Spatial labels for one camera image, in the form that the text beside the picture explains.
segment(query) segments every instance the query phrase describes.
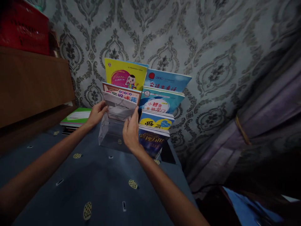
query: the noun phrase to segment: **red box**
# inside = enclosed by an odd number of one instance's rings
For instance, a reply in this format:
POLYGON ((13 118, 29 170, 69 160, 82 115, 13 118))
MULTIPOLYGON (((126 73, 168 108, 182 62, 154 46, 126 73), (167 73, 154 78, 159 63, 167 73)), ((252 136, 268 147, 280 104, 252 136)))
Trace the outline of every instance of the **red box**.
POLYGON ((49 19, 22 0, 15 0, 0 21, 0 46, 49 55, 49 19))

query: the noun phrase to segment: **hand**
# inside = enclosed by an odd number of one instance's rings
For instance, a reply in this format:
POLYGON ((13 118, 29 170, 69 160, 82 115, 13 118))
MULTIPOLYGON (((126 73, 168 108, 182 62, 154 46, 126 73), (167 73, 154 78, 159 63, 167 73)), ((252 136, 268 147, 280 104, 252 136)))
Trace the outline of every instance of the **hand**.
POLYGON ((138 140, 138 106, 135 108, 135 112, 132 115, 131 120, 127 119, 123 126, 122 136, 125 145, 130 151, 135 154, 137 151, 144 150, 143 146, 139 144, 138 140))
POLYGON ((102 120, 103 115, 107 110, 108 106, 106 105, 106 102, 104 100, 94 105, 88 121, 85 124, 90 127, 96 126, 102 120))

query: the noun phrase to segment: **table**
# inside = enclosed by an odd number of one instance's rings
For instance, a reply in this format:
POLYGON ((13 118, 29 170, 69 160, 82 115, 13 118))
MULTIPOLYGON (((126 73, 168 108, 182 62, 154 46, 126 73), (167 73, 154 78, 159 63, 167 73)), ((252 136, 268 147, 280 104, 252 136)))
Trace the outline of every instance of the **table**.
MULTIPOLYGON (((63 127, 57 125, 1 157, 0 185, 61 141, 65 137, 62 131, 63 127)), ((173 225, 137 159, 131 153, 99 146, 98 132, 99 125, 41 187, 14 225, 173 225), (75 159, 75 153, 82 156, 75 159), (134 180, 138 189, 130 187, 129 180, 134 180), (92 203, 89 221, 83 219, 87 202, 92 203)), ((175 164, 161 160, 159 166, 196 206, 180 161, 170 142, 168 145, 175 164)))

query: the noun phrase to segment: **wall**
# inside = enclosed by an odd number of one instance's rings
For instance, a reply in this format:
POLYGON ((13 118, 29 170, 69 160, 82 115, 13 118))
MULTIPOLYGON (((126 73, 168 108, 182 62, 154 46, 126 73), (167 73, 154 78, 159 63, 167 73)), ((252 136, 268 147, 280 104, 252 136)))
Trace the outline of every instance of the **wall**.
POLYGON ((31 0, 70 62, 76 99, 103 99, 104 58, 189 74, 171 141, 182 162, 231 119, 300 31, 297 0, 31 0))

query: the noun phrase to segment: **stack of books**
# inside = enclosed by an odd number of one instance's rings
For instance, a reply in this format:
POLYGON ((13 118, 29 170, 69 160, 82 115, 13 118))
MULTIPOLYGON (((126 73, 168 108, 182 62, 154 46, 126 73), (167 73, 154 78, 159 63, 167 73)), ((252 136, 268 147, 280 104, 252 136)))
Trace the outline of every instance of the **stack of books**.
POLYGON ((170 137, 169 128, 175 121, 173 112, 185 98, 190 76, 147 70, 139 101, 139 141, 154 157, 170 137))
POLYGON ((108 118, 125 121, 139 106, 139 142, 157 158, 169 139, 173 112, 185 98, 190 76, 149 69, 148 65, 105 59, 103 96, 108 118))
POLYGON ((60 125, 65 127, 62 134, 69 135, 73 133, 78 127, 87 122, 90 113, 90 108, 77 108, 60 122, 60 125))

